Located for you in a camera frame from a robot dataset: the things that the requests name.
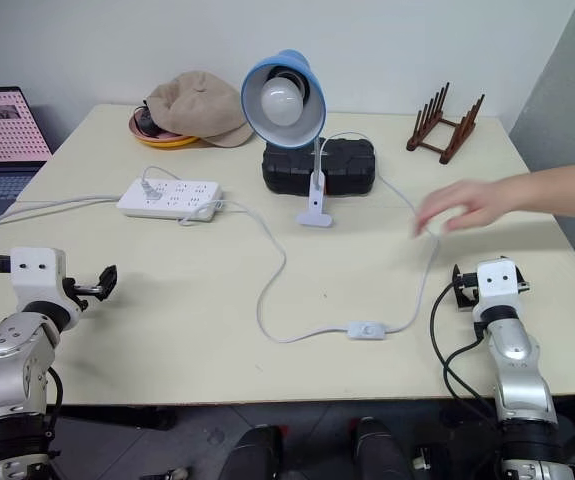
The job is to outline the person's bare hand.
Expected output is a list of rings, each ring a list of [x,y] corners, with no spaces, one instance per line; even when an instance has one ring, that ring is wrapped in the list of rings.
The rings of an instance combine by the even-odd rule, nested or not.
[[[432,219],[455,208],[461,212],[444,222],[445,233],[488,226],[510,212],[511,202],[500,182],[458,181],[425,197],[415,214],[413,235],[419,236]]]

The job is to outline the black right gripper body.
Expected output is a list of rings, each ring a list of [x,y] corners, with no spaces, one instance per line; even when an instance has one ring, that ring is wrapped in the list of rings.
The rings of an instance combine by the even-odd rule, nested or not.
[[[496,306],[521,310],[519,295],[530,290],[515,262],[508,257],[479,263],[474,272],[462,272],[455,264],[452,283],[458,309],[483,313]]]

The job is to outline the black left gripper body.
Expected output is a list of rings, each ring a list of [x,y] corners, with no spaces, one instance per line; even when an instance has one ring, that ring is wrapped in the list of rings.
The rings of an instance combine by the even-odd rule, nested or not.
[[[85,300],[85,297],[93,297],[99,301],[102,301],[103,287],[98,285],[79,285],[76,280],[71,277],[66,277],[62,281],[62,286],[65,295],[72,300],[81,311],[85,311],[89,302]]]

